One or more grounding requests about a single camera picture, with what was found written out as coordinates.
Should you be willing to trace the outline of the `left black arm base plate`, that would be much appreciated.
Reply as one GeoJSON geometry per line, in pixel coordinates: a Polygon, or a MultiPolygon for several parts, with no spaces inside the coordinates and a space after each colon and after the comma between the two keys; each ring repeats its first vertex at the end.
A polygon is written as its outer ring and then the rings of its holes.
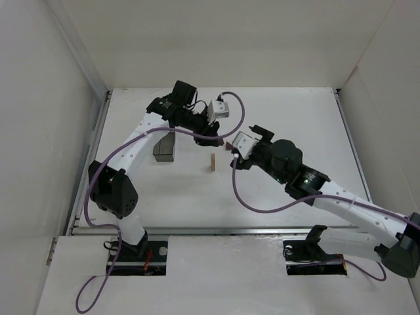
{"type": "Polygon", "coordinates": [[[148,240],[138,253],[123,245],[111,276],[165,276],[168,240],[148,240]]]}

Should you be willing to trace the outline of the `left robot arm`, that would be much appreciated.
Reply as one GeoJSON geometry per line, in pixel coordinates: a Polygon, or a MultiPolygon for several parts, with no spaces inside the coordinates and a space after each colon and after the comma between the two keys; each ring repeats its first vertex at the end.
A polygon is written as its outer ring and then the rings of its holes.
{"type": "Polygon", "coordinates": [[[148,239],[135,211],[138,193],[132,182],[146,156],[175,127],[194,133],[194,141],[200,146],[223,144],[217,138],[220,127],[217,119],[228,117],[227,103],[218,96],[197,114],[192,111],[196,93],[195,87],[177,81],[171,93],[153,99],[146,108],[142,121],[128,138],[138,138],[138,141],[122,149],[105,166],[99,161],[93,161],[89,166],[90,179],[95,173],[98,174],[90,199],[99,209],[116,217],[117,226],[121,230],[121,252],[133,259],[143,256],[148,239]]]}

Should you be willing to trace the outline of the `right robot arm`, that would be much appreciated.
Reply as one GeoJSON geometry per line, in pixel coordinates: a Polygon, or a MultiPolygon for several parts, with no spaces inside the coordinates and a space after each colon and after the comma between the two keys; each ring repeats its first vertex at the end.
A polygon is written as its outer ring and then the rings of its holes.
{"type": "Polygon", "coordinates": [[[405,216],[359,198],[324,173],[303,163],[303,153],[290,140],[273,141],[274,134],[258,125],[255,139],[239,132],[233,140],[234,171],[259,167],[294,204],[305,203],[332,213],[358,228],[356,232],[317,224],[303,239],[285,240],[283,255],[297,267],[311,268],[350,255],[375,261],[403,278],[419,270],[419,214],[405,216]]]}

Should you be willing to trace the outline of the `natural long wood block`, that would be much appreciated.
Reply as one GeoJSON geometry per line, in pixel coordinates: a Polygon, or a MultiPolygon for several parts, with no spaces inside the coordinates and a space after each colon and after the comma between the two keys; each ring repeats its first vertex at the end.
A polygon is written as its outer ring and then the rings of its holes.
{"type": "Polygon", "coordinates": [[[216,171],[216,155],[215,155],[215,153],[211,153],[210,157],[211,157],[210,170],[211,170],[211,172],[215,172],[216,171]]]}

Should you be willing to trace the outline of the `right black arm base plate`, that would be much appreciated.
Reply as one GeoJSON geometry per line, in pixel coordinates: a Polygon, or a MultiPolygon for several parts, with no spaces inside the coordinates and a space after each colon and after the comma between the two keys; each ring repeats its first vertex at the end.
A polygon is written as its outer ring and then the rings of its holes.
{"type": "Polygon", "coordinates": [[[347,275],[341,254],[327,254],[313,241],[283,241],[283,257],[288,276],[347,275]]]}

